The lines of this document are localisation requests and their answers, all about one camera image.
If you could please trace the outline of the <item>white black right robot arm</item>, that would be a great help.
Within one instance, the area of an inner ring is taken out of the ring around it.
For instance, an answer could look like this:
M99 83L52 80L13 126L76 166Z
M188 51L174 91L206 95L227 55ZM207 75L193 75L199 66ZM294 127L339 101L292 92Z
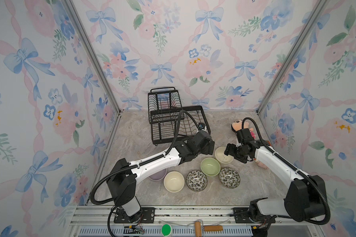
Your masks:
M296 222L325 225L331 219L327 201L325 181L318 175L311 176L295 167L276 152L273 147L261 141L252 141L236 146L227 144L225 155L247 163L257 159L268 167L288 188L285 198L258 198L250 202L248 216L259 223L270 218L287 218Z

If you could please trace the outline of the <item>black wire dish rack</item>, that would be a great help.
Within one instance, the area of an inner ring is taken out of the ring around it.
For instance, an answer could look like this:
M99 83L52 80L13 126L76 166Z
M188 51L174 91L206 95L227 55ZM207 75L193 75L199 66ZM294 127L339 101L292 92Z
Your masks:
M171 143L178 130L178 141L193 137L199 130L211 132L200 105L183 106L175 87L153 88L148 93L148 118L153 145Z

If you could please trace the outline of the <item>cream speckled bowl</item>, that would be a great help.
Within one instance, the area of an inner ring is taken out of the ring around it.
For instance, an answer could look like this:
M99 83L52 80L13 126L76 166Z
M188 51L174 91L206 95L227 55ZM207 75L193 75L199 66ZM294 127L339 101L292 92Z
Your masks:
M225 150L226 147L218 147L215 150L216 160L221 164L230 164L234 160L234 157L231 155L225 155Z

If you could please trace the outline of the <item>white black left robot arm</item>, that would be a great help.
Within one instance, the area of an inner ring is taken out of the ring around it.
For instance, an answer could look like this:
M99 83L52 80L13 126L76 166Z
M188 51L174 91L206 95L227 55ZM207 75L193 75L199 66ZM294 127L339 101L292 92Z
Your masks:
M122 209L131 221L137 220L142 214L135 196L138 184L164 169L190 162L200 154L211 155L214 146L215 141L210 135L199 133L190 139L172 143L168 149L154 156L134 162L119 160L104 180L112 196L110 201Z

